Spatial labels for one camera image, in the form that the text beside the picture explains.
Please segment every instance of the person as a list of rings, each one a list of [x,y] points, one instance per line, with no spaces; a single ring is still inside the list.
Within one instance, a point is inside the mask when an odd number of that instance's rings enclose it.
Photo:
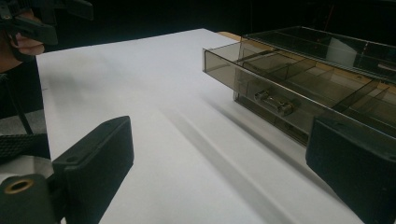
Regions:
[[[21,14],[21,16],[28,19],[39,21],[35,17],[32,10],[27,10]],[[44,52],[43,43],[22,36],[21,34],[16,34],[16,39],[18,41],[18,46],[16,46],[5,31],[1,31],[0,34],[0,73],[6,72],[21,64],[20,61],[16,60],[11,51],[11,46],[17,48],[20,53],[28,55],[39,55]]]

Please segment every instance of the black cable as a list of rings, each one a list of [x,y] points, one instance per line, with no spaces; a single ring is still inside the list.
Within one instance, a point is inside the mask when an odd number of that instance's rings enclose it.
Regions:
[[[23,128],[25,129],[26,133],[33,134],[32,128],[30,127],[29,122],[22,110],[20,101],[17,97],[15,89],[13,88],[11,80],[7,77],[7,74],[0,74],[0,84],[3,82],[5,83],[7,92],[9,94],[12,104],[14,105],[15,110],[17,111],[18,117],[20,117]]]

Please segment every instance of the white tabletop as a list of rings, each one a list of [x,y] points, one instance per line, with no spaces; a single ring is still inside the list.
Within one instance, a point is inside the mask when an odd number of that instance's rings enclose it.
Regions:
[[[101,223],[361,223],[305,165],[304,147],[202,72],[193,30],[37,57],[52,158],[128,115],[134,166]]]

